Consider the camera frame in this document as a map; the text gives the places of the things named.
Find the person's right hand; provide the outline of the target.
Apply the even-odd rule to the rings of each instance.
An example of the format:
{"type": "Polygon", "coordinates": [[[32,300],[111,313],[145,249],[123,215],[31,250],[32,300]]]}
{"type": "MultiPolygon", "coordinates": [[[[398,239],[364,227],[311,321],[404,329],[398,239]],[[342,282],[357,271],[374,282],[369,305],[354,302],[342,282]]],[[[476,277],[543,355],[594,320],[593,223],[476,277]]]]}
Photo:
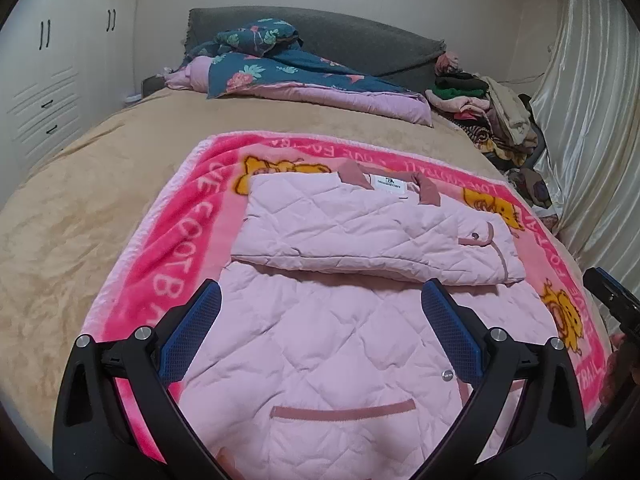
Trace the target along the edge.
{"type": "Polygon", "coordinates": [[[605,378],[599,393],[603,405],[610,404],[628,377],[639,383],[639,347],[623,333],[611,337],[613,352],[606,361],[605,378]]]}

